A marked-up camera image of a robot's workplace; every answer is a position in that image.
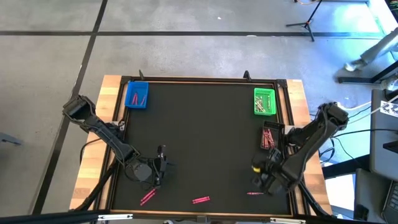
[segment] gray concrete floor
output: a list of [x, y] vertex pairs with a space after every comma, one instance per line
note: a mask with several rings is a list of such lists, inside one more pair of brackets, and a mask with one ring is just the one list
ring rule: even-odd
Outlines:
[[[363, 3], [324, 2], [315, 32], [379, 32]], [[3, 0], [0, 30], [92, 30], [100, 0]], [[109, 0], [100, 30], [201, 30], [300, 32], [285, 24], [305, 22], [315, 7], [293, 0], [126, 1]], [[24, 141], [0, 144], [0, 216], [27, 214], [70, 96], [89, 37], [0, 36], [0, 131]], [[324, 102], [353, 107], [370, 101], [376, 86], [340, 85], [353, 75], [342, 65], [377, 42], [375, 39], [308, 37], [97, 37], [80, 90], [96, 101], [103, 75], [231, 77], [249, 70], [253, 78], [302, 79], [308, 106]], [[370, 77], [392, 63], [385, 55], [359, 77]], [[369, 121], [351, 129], [369, 127]], [[363, 133], [364, 139], [369, 136]], [[44, 212], [66, 211], [86, 134], [70, 125]], [[360, 156], [369, 142], [347, 151]], [[335, 160], [348, 156], [337, 150]]]

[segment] wooden table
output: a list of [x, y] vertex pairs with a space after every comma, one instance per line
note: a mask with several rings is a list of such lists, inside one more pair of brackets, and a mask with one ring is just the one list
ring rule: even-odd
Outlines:
[[[121, 82], [120, 75], [105, 75], [96, 103], [96, 114], [104, 121], [111, 122], [116, 106], [119, 86]], [[310, 122], [307, 101], [301, 80], [287, 80], [290, 104], [292, 107], [293, 119], [296, 126], [305, 126]], [[285, 106], [284, 94], [282, 88], [279, 88], [279, 95], [282, 105], [282, 114], [284, 121], [287, 121], [287, 110]], [[126, 88], [123, 90], [122, 102], [126, 97]], [[124, 104], [121, 103], [118, 120], [123, 116]], [[89, 133], [87, 141], [98, 138], [96, 134]], [[83, 160], [73, 191], [70, 209], [76, 208], [90, 194], [98, 183], [101, 173], [101, 167], [104, 161], [106, 144], [103, 141], [97, 141], [86, 146]], [[305, 183], [311, 191], [315, 200], [322, 208], [331, 214], [331, 207], [326, 193], [325, 180], [323, 178], [322, 168], [318, 154], [315, 154], [308, 162], [304, 173]], [[109, 181], [104, 186], [99, 208], [105, 208], [105, 201], [108, 195]], [[302, 197], [298, 188], [296, 189], [298, 212], [304, 214]]]

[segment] tripod stand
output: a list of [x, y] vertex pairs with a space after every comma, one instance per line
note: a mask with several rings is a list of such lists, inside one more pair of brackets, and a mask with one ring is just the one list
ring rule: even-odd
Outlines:
[[318, 9], [319, 5], [321, 4], [321, 2], [322, 2], [322, 0], [319, 0], [319, 3], [317, 4], [317, 6], [316, 6], [316, 8], [314, 9], [314, 11], [312, 12], [310, 18], [309, 18], [306, 22], [301, 22], [301, 23], [298, 23], [298, 24], [287, 24], [286, 27], [301, 26], [301, 27], [306, 28], [306, 30], [308, 30], [308, 31], [310, 32], [310, 36], [311, 36], [312, 42], [314, 42], [315, 39], [313, 38], [313, 34], [312, 34], [312, 31], [311, 31], [310, 23], [311, 23], [311, 20], [312, 20], [313, 15], [314, 15], [315, 12], [317, 11], [317, 9]]

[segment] blue container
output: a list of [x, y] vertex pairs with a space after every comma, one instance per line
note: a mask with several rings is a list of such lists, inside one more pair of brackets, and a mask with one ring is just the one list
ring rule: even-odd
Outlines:
[[128, 108], [145, 109], [148, 100], [148, 87], [147, 82], [129, 82], [124, 105]]

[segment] green basket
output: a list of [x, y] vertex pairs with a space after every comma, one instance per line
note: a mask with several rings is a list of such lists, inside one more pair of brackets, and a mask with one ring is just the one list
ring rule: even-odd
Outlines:
[[254, 114], [267, 116], [276, 114], [275, 90], [254, 89]]

